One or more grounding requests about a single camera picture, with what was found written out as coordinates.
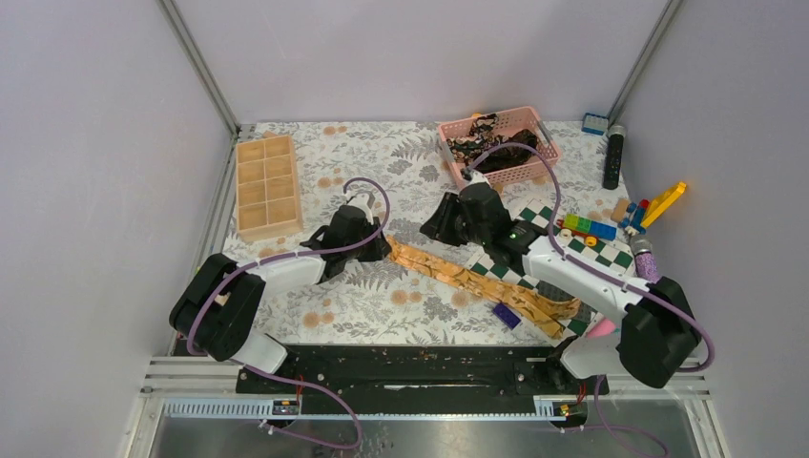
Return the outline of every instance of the blue lego piece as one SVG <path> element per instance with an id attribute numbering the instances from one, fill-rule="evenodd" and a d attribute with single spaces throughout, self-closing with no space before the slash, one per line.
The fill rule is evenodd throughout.
<path id="1" fill-rule="evenodd" d="M 517 324 L 520 323 L 520 317 L 514 314 L 511 310 L 508 310 L 508 307 L 502 302 L 498 303 L 491 309 L 497 318 L 499 318 L 503 323 L 508 326 L 508 329 L 513 329 L 517 327 Z"/>
<path id="2" fill-rule="evenodd" d="M 645 214 L 646 214 L 646 209 L 645 208 L 637 207 L 637 210 L 634 212 L 634 215 L 633 215 L 632 228 L 634 228 L 635 230 L 637 230 L 641 234 L 644 234 L 646 232 L 646 229 L 644 229 L 643 226 L 640 225 L 640 221 L 643 220 L 643 216 Z"/>
<path id="3" fill-rule="evenodd" d="M 610 119 L 593 113 L 584 113 L 582 117 L 582 132 L 603 135 L 610 127 Z"/>
<path id="4" fill-rule="evenodd" d="M 615 240 L 617 229 L 608 224 L 593 221 L 590 226 L 590 234 L 602 240 Z"/>

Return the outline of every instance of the gray wall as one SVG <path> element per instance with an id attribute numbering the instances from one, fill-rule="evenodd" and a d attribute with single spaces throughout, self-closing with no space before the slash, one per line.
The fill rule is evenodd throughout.
<path id="1" fill-rule="evenodd" d="M 114 456 L 228 135 L 154 1 L 0 3 L 0 456 Z"/>
<path id="2" fill-rule="evenodd" d="M 178 0 L 242 122 L 606 113 L 665 0 Z"/>
<path id="3" fill-rule="evenodd" d="M 690 184 L 651 235 L 716 340 L 739 457 L 809 448 L 807 19 L 800 0 L 687 2 L 623 116 L 633 195 Z"/>

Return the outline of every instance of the table surface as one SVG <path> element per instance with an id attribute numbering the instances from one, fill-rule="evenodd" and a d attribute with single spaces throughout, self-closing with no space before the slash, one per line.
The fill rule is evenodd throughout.
<path id="1" fill-rule="evenodd" d="M 386 235 L 458 264 L 479 255 L 476 246 L 452 247 L 428 239 L 419 227 L 446 191 L 456 191 L 438 152 L 433 122 L 270 122 L 255 126 L 250 138 L 270 131 L 295 141 L 301 187 L 303 232 L 245 242 L 231 217 L 222 252 L 234 260 L 290 251 L 343 203 L 342 184 L 370 177 L 388 192 L 391 215 Z M 609 219 L 627 195 L 601 187 L 604 156 L 600 136 L 580 131 L 580 122 L 547 122 L 562 156 L 553 171 L 562 189 L 562 211 Z M 553 202 L 548 177 L 506 185 L 501 192 L 515 216 L 531 198 Z M 384 214 L 381 198 L 374 212 Z M 523 344 L 555 345 L 527 320 L 508 329 L 491 312 L 493 302 L 404 269 L 389 260 L 349 262 L 345 272 L 324 284 L 274 295 L 267 285 L 254 321 L 257 330 L 288 344 Z"/>

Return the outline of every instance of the green and white checkered pattern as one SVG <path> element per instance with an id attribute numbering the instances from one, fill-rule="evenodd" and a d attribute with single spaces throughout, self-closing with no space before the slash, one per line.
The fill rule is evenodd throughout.
<path id="1" fill-rule="evenodd" d="M 518 218 L 532 222 L 540 227 L 547 227 L 550 213 L 550 205 L 542 200 L 532 199 L 520 212 Z M 558 234 L 559 228 L 554 225 L 553 231 L 554 234 Z M 579 237 L 573 237 L 571 239 L 557 238 L 557 240 L 563 247 L 569 248 L 571 251 L 575 251 L 585 258 L 600 262 L 610 267 L 615 273 L 630 273 L 634 275 L 632 251 L 629 245 L 622 241 L 613 240 L 605 242 L 600 239 L 595 246 L 589 247 L 585 245 L 584 241 Z M 526 288 L 535 289 L 540 296 L 546 297 L 552 301 L 566 301 L 571 299 L 571 295 L 552 284 L 539 281 L 529 276 L 520 276 L 505 266 L 495 264 L 483 250 L 473 255 L 472 258 L 467 261 L 466 267 L 472 272 L 476 272 L 491 279 L 516 283 Z M 559 321 L 565 326 L 562 339 L 564 340 L 573 335 L 584 335 L 601 317 L 602 315 L 600 313 L 595 312 L 588 305 L 582 304 L 579 313 L 573 319 Z"/>

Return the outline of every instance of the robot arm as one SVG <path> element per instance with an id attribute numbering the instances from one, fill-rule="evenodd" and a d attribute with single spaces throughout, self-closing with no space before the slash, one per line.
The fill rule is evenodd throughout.
<path id="1" fill-rule="evenodd" d="M 294 257 L 260 265 L 238 274 L 202 317 L 194 337 L 197 348 L 217 361 L 235 360 L 274 373 L 286 358 L 286 348 L 265 333 L 253 330 L 264 287 L 279 294 L 297 287 L 329 281 L 340 274 L 350 260 L 372 262 L 384 259 L 390 245 L 382 232 L 369 243 L 349 251 L 321 253 L 355 244 L 377 231 L 373 218 L 373 196 L 360 192 L 342 205 L 327 226 L 319 228 L 302 243 Z M 209 257 L 172 310 L 171 326 L 188 336 L 199 310 L 222 280 L 238 268 L 222 254 Z"/>
<path id="2" fill-rule="evenodd" d="M 664 386 L 699 344 L 698 333 L 655 302 L 562 258 L 545 228 L 512 220 L 500 196 L 477 175 L 468 178 L 469 185 L 459 194 L 444 195 L 421 232 L 454 246 L 479 244 L 494 262 L 547 281 L 620 324 L 620 336 L 580 338 L 557 347 L 562 350 L 558 352 L 561 365 L 573 377 L 629 372 L 646 385 Z M 591 269 L 617 276 L 594 260 L 581 260 Z M 665 277 L 657 283 L 633 277 L 623 280 L 693 316 L 676 282 Z"/>

